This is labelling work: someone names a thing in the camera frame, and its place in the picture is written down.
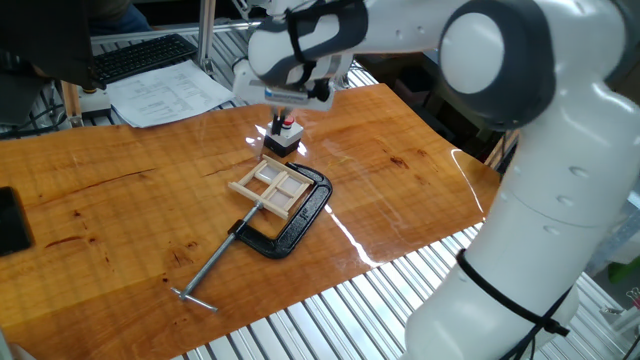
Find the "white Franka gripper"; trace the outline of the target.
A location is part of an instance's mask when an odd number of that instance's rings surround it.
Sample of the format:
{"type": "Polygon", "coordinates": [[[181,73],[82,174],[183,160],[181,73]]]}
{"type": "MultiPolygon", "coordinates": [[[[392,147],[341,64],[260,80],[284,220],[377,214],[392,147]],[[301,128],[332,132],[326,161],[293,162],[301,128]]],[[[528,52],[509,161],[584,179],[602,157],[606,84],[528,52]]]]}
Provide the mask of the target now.
{"type": "MultiPolygon", "coordinates": [[[[233,93],[240,99],[249,103],[266,103],[266,85],[252,70],[247,58],[236,61],[232,67],[234,74],[233,93]]],[[[273,114],[271,134],[281,133],[283,118],[290,113],[288,107],[282,107],[273,114]]]]}

